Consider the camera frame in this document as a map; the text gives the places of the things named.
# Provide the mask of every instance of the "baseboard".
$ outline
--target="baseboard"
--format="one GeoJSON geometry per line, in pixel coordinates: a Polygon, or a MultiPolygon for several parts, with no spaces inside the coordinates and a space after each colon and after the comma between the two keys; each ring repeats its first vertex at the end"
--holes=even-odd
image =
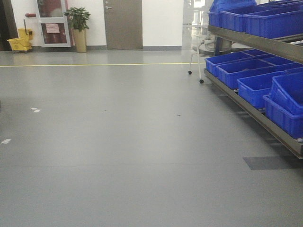
{"type": "Polygon", "coordinates": [[[144,46],[143,51],[181,51],[182,46],[144,46]]]}
{"type": "MultiPolygon", "coordinates": [[[[35,52],[76,52],[76,47],[32,46],[35,52]]],[[[87,46],[87,50],[107,50],[107,46],[87,46]]],[[[142,51],[181,51],[182,46],[144,46],[142,51]]]]}

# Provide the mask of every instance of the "mop bucket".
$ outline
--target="mop bucket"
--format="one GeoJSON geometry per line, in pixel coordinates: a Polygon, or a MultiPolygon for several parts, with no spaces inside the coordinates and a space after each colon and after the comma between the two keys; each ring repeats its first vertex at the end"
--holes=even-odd
{"type": "Polygon", "coordinates": [[[27,53],[28,50],[32,49],[29,40],[33,39],[33,30],[27,29],[25,20],[24,28],[18,29],[19,38],[8,39],[12,51],[24,51],[27,53]]]}

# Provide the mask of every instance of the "mop handle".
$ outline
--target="mop handle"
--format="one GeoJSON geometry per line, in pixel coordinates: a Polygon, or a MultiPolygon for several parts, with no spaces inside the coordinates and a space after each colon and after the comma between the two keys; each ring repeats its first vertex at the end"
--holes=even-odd
{"type": "Polygon", "coordinates": [[[23,22],[24,22],[25,34],[27,35],[27,25],[26,25],[26,23],[25,23],[25,19],[23,20],[23,22]]]}

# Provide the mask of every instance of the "glass door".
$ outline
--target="glass door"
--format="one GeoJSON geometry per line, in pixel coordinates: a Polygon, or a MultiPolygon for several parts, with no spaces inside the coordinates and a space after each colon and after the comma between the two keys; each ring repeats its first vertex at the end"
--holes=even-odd
{"type": "Polygon", "coordinates": [[[65,0],[37,0],[42,47],[70,47],[65,0]]]}

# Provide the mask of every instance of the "potted plant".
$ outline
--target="potted plant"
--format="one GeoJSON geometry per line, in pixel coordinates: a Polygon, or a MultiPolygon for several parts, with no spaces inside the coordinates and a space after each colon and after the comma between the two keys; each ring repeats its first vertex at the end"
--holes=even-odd
{"type": "Polygon", "coordinates": [[[68,16],[69,25],[72,28],[72,34],[76,44],[77,52],[86,52],[86,29],[89,29],[87,20],[90,17],[85,8],[71,7],[64,13],[68,16]]]}

